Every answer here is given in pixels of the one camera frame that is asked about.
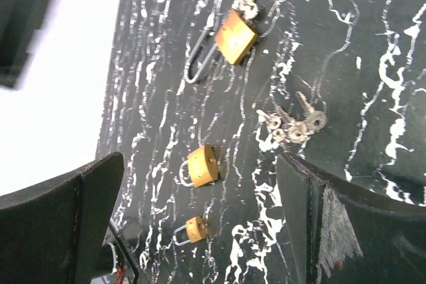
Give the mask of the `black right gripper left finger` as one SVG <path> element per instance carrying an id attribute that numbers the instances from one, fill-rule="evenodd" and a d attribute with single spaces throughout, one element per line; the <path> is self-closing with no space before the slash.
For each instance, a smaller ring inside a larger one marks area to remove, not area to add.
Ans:
<path id="1" fill-rule="evenodd" d="M 1 282 L 90 283 L 123 174 L 112 152 L 1 196 Z"/>

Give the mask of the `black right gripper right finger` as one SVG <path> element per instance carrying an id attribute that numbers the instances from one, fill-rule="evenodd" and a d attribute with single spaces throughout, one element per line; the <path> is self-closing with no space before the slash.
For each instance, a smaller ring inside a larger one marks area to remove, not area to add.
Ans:
<path id="1" fill-rule="evenodd" d="M 300 283 L 424 283 L 425 208 L 283 153 L 276 180 Z"/>

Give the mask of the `large brass padlock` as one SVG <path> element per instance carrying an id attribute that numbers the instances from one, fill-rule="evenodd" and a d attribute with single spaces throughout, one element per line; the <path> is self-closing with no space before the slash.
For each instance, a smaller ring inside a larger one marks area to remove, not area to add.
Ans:
<path id="1" fill-rule="evenodd" d="M 231 65 L 238 65 L 247 55 L 254 43 L 258 40 L 259 34 L 249 23 L 244 20 L 241 12 L 232 9 L 218 32 L 214 35 L 214 43 L 210 47 L 208 54 L 197 68 L 194 75 L 190 74 L 192 63 L 196 55 L 202 48 L 202 43 L 210 34 L 210 30 L 203 30 L 184 65 L 184 80 L 188 84 L 194 84 L 200 80 L 204 69 L 210 62 L 210 57 L 219 50 L 225 60 Z"/>

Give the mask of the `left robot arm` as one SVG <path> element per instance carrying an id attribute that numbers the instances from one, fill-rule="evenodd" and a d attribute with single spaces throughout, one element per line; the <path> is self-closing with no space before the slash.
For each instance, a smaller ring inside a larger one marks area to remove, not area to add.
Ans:
<path id="1" fill-rule="evenodd" d="M 14 89 L 50 0 L 1 0 L 1 86 Z"/>

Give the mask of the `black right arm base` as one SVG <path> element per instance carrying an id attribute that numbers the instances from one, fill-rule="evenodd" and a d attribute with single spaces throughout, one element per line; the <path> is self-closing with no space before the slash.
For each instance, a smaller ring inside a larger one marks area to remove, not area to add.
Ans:
<path id="1" fill-rule="evenodd" d="M 91 283 L 150 283 L 113 220 L 109 221 Z"/>

